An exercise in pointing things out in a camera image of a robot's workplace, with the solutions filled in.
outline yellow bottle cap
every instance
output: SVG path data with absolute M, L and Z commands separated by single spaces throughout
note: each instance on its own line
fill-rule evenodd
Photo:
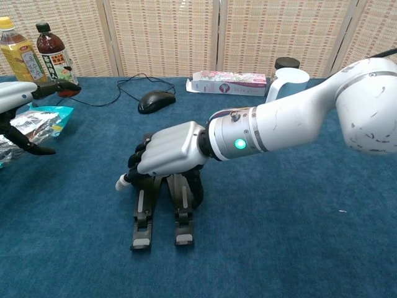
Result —
M 12 23 L 9 17 L 0 17 L 0 30 L 9 30 L 14 28 L 14 23 Z

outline robot finger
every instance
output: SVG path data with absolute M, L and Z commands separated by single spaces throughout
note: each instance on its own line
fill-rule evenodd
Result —
M 132 185 L 136 185 L 137 183 L 139 183 L 139 181 L 141 181 L 143 179 L 146 179 L 146 178 L 150 178 L 150 176 L 148 174 L 140 174 L 140 173 L 138 173 L 137 165 L 135 165 L 128 172 L 127 177 L 126 177 L 126 181 L 128 181 Z
M 135 153 L 138 152 L 138 151 L 145 150 L 146 149 L 146 145 L 147 145 L 147 143 L 141 143 L 138 146 L 136 146 Z
M 136 166 L 136 164 L 141 161 L 143 152 L 145 152 L 145 150 L 138 151 L 128 159 L 128 167 L 129 168 Z

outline computer mouse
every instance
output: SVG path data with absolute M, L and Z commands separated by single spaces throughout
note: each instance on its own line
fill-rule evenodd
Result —
M 138 112 L 150 114 L 176 102 L 175 94 L 167 91 L 154 90 L 142 96 L 138 104 Z

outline green indicator light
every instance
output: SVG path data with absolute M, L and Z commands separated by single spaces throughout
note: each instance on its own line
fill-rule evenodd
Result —
M 235 142 L 234 145 L 236 146 L 237 149 L 244 149 L 247 145 L 246 141 L 244 141 L 241 138 L 238 138 Z

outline black bottle cap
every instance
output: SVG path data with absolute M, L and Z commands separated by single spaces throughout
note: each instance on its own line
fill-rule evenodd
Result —
M 48 25 L 48 23 L 37 23 L 36 28 L 40 33 L 51 31 L 50 25 Z
M 279 57 L 275 60 L 274 67 L 276 70 L 284 67 L 299 68 L 300 62 L 291 57 Z

